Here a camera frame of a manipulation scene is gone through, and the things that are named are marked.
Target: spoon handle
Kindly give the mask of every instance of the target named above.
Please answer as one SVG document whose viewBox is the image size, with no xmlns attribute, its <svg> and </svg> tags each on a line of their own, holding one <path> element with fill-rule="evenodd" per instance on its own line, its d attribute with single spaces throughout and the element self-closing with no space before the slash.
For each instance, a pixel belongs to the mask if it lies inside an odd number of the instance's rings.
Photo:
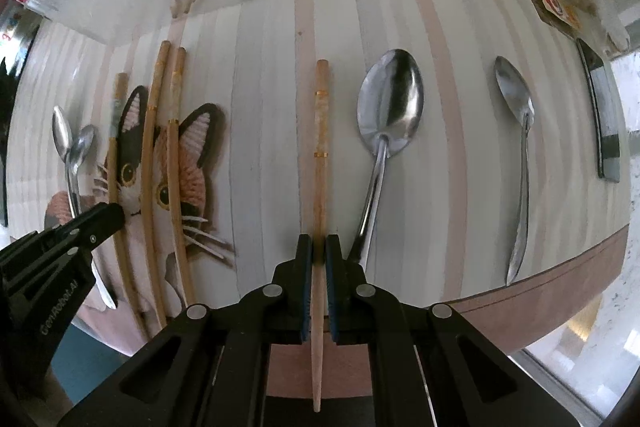
<svg viewBox="0 0 640 427">
<path fill-rule="evenodd" d="M 80 207 L 80 190 L 78 188 L 78 175 L 74 174 L 69 168 L 68 163 L 65 162 L 65 178 L 66 178 L 66 191 L 69 196 L 69 208 L 71 209 L 71 217 L 76 218 L 82 213 L 82 209 Z M 98 267 L 95 264 L 94 254 L 92 253 L 91 259 L 91 271 L 95 277 L 95 285 L 98 286 L 98 292 L 100 293 L 100 297 L 102 298 L 102 302 L 111 308 L 112 310 L 116 309 L 115 299 L 109 293 L 107 286 L 105 286 L 102 278 L 100 277 L 100 272 L 98 272 Z"/>
<path fill-rule="evenodd" d="M 386 137 L 381 136 L 378 142 L 378 153 L 376 154 L 376 164 L 371 173 L 369 181 L 369 190 L 367 191 L 367 199 L 362 210 L 360 218 L 360 226 L 358 233 L 353 240 L 353 246 L 348 256 L 348 261 L 360 264 L 364 271 L 367 270 L 367 258 L 369 257 L 369 248 L 371 246 L 371 237 L 373 236 L 373 228 L 376 224 L 376 213 L 378 211 L 378 202 L 380 201 L 380 190 L 382 190 L 382 178 L 385 175 L 386 150 L 388 144 Z"/>
<path fill-rule="evenodd" d="M 69 208 L 71 217 L 76 218 L 82 214 L 80 208 L 80 189 L 78 188 L 78 177 L 71 172 L 68 162 L 65 162 L 66 193 L 69 197 Z"/>
<path fill-rule="evenodd" d="M 527 236 L 529 235 L 529 149 L 527 148 L 527 135 L 529 134 L 529 114 L 527 113 L 522 122 L 522 133 L 520 135 L 520 203 L 518 204 L 518 229 L 516 230 L 516 241 L 513 245 L 509 268 L 507 270 L 507 286 L 510 285 L 518 275 L 524 252 L 527 250 Z"/>
</svg>

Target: striped tablecloth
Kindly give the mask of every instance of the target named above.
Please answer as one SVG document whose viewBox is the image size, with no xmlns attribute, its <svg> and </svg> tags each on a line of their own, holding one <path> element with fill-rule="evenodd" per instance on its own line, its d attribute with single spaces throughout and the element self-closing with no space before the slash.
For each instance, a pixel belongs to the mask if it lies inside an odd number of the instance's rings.
<svg viewBox="0 0 640 427">
<path fill-rule="evenodd" d="M 142 8 L 145 0 L 138 2 Z M 425 108 L 414 142 L 387 165 L 367 277 L 425 306 L 500 287 L 514 240 L 520 129 L 492 74 L 496 55 L 523 74 L 536 108 L 529 135 L 530 227 L 523 279 L 597 245 L 629 222 L 628 144 L 622 180 L 598 178 L 591 104 L 575 44 L 540 21 L 530 0 L 245 0 L 198 12 L 120 45 L 60 23 L 40 29 L 20 81 L 8 150 L 10 229 L 41 229 L 64 189 L 50 115 L 100 130 L 106 155 L 113 79 L 150 83 L 159 43 L 187 49 L 182 117 L 204 102 L 225 113 L 222 151 L 207 170 L 216 234 L 234 246 L 225 267 L 191 257 L 198 297 L 221 306 L 270 280 L 312 225 L 316 60 L 332 70 L 329 229 L 353 240 L 373 158 L 355 107 L 385 51 L 415 57 Z M 96 7 L 108 9 L 108 6 Z M 158 15 L 166 21 L 168 6 Z M 166 123 L 168 82 L 159 121 Z M 620 129 L 620 101 L 615 100 Z M 94 169 L 81 188 L 90 193 Z"/>
</svg>

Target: chopstick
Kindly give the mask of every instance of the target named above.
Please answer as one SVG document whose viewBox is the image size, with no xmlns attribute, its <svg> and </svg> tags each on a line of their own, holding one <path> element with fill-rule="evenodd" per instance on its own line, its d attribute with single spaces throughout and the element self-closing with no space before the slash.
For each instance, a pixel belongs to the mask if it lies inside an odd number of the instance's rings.
<svg viewBox="0 0 640 427">
<path fill-rule="evenodd" d="M 142 225 L 145 237 L 145 260 L 151 283 L 151 295 L 154 300 L 154 310 L 161 328 L 166 326 L 166 315 L 164 313 L 164 303 L 162 302 L 162 288 L 158 273 L 158 262 L 156 260 L 154 248 L 154 216 L 153 216 L 153 153 L 154 153 L 154 131 L 156 127 L 156 114 L 158 113 L 158 99 L 164 68 L 171 43 L 163 41 L 158 51 L 154 76 L 151 81 L 149 99 L 146 106 L 145 126 L 142 133 L 142 158 L 140 161 L 140 182 L 142 191 L 140 194 L 140 213 L 142 214 Z"/>
<path fill-rule="evenodd" d="M 184 244 L 182 230 L 182 211 L 180 209 L 180 162 L 178 127 L 180 122 L 180 95 L 182 92 L 182 72 L 186 56 L 184 48 L 178 49 L 175 57 L 174 73 L 171 77 L 171 114 L 167 124 L 166 137 L 166 183 L 169 189 L 169 211 L 174 231 L 175 260 L 184 290 L 184 300 L 187 306 L 195 304 L 195 291 L 191 280 L 191 271 Z"/>
<path fill-rule="evenodd" d="M 326 273 L 324 240 L 326 238 L 326 192 L 329 144 L 329 62 L 316 64 L 316 151 L 314 176 L 314 257 L 311 269 L 311 386 L 314 411 L 320 411 L 322 398 L 322 355 L 324 351 L 324 302 Z"/>
<path fill-rule="evenodd" d="M 129 75 L 127 73 L 118 73 L 114 85 L 111 128 L 109 129 L 109 150 L 107 153 L 107 189 L 110 203 L 118 203 L 118 128 L 120 125 L 120 117 L 122 116 L 124 99 L 127 96 L 127 87 L 129 87 Z M 122 288 L 125 298 L 129 301 L 140 335 L 146 340 L 148 339 L 148 334 L 146 334 L 142 317 L 140 317 L 138 313 L 140 309 L 138 294 L 135 292 L 133 286 L 129 252 L 127 251 L 124 230 L 118 230 L 113 234 L 113 248 L 116 253 L 118 269 L 122 274 Z"/>
</svg>

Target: metal spoon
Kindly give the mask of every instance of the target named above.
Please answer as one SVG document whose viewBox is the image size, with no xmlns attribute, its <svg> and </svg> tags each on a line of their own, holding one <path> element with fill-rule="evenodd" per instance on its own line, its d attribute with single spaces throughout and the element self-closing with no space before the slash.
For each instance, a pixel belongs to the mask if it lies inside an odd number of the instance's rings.
<svg viewBox="0 0 640 427">
<path fill-rule="evenodd" d="M 422 116 L 424 88 L 414 58 L 404 50 L 386 52 L 365 76 L 358 95 L 358 127 L 376 157 L 358 233 L 348 259 L 367 269 L 386 158 L 414 137 Z"/>
<path fill-rule="evenodd" d="M 69 127 L 69 121 L 66 119 L 65 112 L 60 106 L 53 108 L 53 116 L 51 118 L 51 126 L 53 129 L 53 143 L 56 145 L 58 156 L 63 162 L 66 162 L 66 156 L 71 150 L 74 136 Z"/>
<path fill-rule="evenodd" d="M 531 94 L 520 72 L 504 57 L 495 59 L 495 79 L 502 91 L 502 95 L 511 109 L 513 116 L 520 122 L 520 202 L 518 203 L 518 229 L 513 244 L 506 283 L 510 285 L 518 275 L 520 266 L 527 250 L 527 236 L 529 235 L 529 150 L 527 135 L 533 125 L 535 111 Z"/>
<path fill-rule="evenodd" d="M 87 125 L 80 130 L 80 133 L 76 137 L 71 146 L 71 150 L 66 156 L 65 162 L 65 176 L 66 187 L 69 195 L 69 206 L 71 207 L 71 216 L 78 217 L 81 213 L 80 207 L 80 190 L 78 189 L 78 170 L 91 149 L 92 142 L 94 141 L 95 127 L 93 125 Z M 98 292 L 102 301 L 111 309 L 116 309 L 116 299 L 110 294 L 107 286 L 104 284 L 98 267 L 95 264 L 95 259 L 91 259 L 91 271 L 95 277 L 95 285 L 98 286 Z"/>
</svg>

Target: cat eye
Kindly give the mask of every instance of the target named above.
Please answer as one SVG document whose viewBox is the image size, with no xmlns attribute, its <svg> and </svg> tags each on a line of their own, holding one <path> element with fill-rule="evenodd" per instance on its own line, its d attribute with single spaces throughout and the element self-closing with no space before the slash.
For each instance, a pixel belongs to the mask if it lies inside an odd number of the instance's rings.
<svg viewBox="0 0 640 427">
<path fill-rule="evenodd" d="M 158 185 L 156 200 L 158 200 L 158 204 L 162 206 L 164 210 L 169 210 L 169 187 L 166 186 L 166 183 Z"/>
<path fill-rule="evenodd" d="M 120 179 L 122 180 L 122 185 L 125 187 L 130 187 L 136 180 L 136 170 L 131 166 L 130 163 L 125 163 L 120 170 Z"/>
</svg>

